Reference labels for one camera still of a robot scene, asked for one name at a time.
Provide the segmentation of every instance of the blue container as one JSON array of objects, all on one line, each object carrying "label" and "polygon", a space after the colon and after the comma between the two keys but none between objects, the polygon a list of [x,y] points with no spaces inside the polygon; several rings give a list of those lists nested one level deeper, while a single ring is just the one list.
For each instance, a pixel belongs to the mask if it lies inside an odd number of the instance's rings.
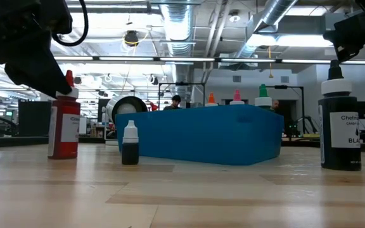
[{"label": "blue container", "polygon": [[134,120],[141,156],[251,165],[279,155],[284,120],[252,105],[153,111],[116,116],[119,150]]}]

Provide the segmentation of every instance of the bottle label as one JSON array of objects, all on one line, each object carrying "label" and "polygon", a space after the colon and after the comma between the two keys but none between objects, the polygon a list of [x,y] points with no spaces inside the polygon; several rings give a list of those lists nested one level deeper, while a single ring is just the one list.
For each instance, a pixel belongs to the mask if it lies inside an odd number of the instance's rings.
[{"label": "bottle label", "polygon": [[61,141],[73,143],[79,141],[80,115],[63,114],[63,128],[61,129]]},{"label": "bottle label", "polygon": [[333,148],[360,148],[359,114],[351,111],[330,113],[330,134]]},{"label": "bottle label", "polygon": [[321,141],[321,163],[324,164],[324,143],[323,143],[323,108],[322,105],[319,105],[319,126],[320,126],[320,131],[319,131],[319,138]]},{"label": "bottle label", "polygon": [[56,122],[57,122],[57,107],[51,107],[50,113],[50,126],[49,126],[49,148],[48,156],[53,156],[54,153],[54,141],[56,137]]}]

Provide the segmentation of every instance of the red paint bottle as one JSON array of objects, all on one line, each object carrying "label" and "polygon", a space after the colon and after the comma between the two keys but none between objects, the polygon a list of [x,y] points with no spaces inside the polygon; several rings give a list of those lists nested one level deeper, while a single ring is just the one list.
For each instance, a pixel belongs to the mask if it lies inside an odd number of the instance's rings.
[{"label": "red paint bottle", "polygon": [[71,159],[78,155],[81,105],[76,100],[79,91],[74,87],[71,70],[67,71],[66,79],[72,92],[67,95],[57,93],[57,100],[53,101],[51,107],[48,149],[50,159]]}]

